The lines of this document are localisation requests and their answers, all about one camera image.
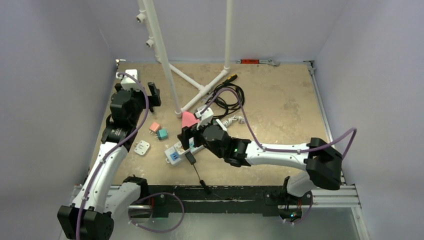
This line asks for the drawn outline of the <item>pink power socket block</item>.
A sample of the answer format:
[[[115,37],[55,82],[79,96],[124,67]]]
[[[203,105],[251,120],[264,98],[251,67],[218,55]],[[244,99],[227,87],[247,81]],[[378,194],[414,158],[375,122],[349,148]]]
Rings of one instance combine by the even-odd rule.
[[[184,111],[181,115],[181,128],[192,128],[198,129],[200,120],[196,118],[195,114]]]

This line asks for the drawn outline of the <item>teal plug adapter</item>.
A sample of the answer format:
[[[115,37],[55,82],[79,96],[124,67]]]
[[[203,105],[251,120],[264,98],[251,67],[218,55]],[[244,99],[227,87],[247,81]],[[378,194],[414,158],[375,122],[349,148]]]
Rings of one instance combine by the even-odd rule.
[[[156,132],[156,137],[157,137],[160,141],[161,141],[161,140],[168,139],[168,138],[169,138],[168,131],[167,131],[166,129],[164,129],[164,128],[159,129],[159,130]]]

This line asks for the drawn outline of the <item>white power strip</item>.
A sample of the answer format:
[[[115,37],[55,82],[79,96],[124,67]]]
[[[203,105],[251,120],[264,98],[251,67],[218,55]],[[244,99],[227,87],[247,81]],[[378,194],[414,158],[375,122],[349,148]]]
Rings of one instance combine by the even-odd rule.
[[[239,122],[240,124],[244,124],[245,123],[245,118],[243,116],[231,116],[227,119],[224,120],[215,120],[216,123],[221,124],[225,129],[227,129],[233,122]],[[194,147],[194,143],[193,143],[193,139],[191,138],[189,140],[189,151],[195,155],[197,152],[203,150],[205,147],[204,146],[199,146],[199,147]],[[177,152],[180,156],[180,161],[176,162],[175,164],[170,163],[170,154],[173,152]],[[184,150],[182,147],[182,144],[180,141],[178,141],[177,143],[175,143],[173,146],[169,147],[167,150],[164,151],[165,154],[165,161],[168,164],[171,164],[173,166],[178,165],[179,163],[183,162],[184,160],[187,160],[187,158],[185,157],[185,154],[188,152],[188,150]]]

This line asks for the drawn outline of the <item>salmon pink plug adapter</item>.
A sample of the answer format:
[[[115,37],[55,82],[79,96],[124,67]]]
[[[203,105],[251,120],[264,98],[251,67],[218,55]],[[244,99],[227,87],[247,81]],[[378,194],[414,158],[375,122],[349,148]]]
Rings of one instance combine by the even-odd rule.
[[[162,126],[157,123],[157,122],[153,122],[150,126],[149,126],[149,133],[150,134],[156,134],[159,130],[162,129]]]

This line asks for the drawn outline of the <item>white USB plug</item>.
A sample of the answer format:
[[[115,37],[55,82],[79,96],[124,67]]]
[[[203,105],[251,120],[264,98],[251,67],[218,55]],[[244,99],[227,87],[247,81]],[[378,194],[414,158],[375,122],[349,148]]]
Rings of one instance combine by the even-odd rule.
[[[134,152],[139,156],[144,156],[147,154],[151,147],[151,144],[145,140],[140,140],[134,148]]]

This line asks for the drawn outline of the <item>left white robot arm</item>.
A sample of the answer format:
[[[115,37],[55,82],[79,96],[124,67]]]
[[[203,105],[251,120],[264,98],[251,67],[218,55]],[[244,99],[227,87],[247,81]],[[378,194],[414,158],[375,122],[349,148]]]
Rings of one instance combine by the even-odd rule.
[[[57,218],[69,240],[108,240],[112,236],[115,220],[128,209],[130,203],[138,205],[149,199],[147,181],[128,177],[112,192],[116,173],[133,146],[140,126],[141,115],[147,117],[154,107],[161,105],[160,90],[153,82],[147,84],[149,96],[137,86],[117,83],[111,96],[110,115],[97,159],[81,190],[70,205],[62,205]]]

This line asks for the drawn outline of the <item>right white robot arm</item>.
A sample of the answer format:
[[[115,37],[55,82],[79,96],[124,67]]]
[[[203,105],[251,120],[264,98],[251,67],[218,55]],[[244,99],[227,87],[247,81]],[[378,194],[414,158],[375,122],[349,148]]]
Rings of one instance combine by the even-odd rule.
[[[342,184],[343,156],[321,138],[294,145],[264,144],[231,137],[224,127],[213,123],[185,126],[177,138],[185,151],[193,140],[195,147],[205,147],[233,167],[272,165],[300,170],[287,179],[280,191],[282,200],[288,204],[313,189],[336,191]]]

